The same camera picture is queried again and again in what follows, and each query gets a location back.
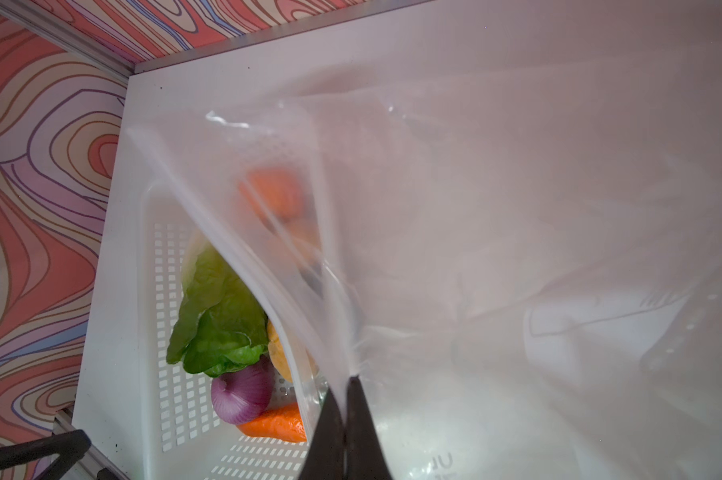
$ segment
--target red onion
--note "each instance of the red onion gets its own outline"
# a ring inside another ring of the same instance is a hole
[[[223,422],[241,425],[262,415],[273,391],[273,367],[266,356],[243,370],[212,380],[212,407]]]

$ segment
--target white table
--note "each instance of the white table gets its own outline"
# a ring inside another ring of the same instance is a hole
[[[435,0],[133,76],[122,127],[191,106],[212,110],[221,102],[577,62],[722,38],[722,1],[662,3]],[[73,418],[131,478],[142,476],[138,213],[155,181],[136,146],[122,136]]]

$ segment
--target plastic bag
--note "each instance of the plastic bag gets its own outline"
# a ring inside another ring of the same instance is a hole
[[[129,133],[342,410],[360,375],[395,478],[722,475],[722,44]]]

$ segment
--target colorful wall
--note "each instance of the colorful wall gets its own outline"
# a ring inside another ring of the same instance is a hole
[[[366,0],[29,1],[139,63]]]
[[[125,95],[0,17],[0,446],[75,397]]]

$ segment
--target green lettuce leaf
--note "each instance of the green lettuce leaf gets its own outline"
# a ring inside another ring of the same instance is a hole
[[[183,362],[188,373],[220,376],[260,360],[267,351],[267,317],[241,278],[211,244],[193,259],[183,285],[178,321],[167,362]]]

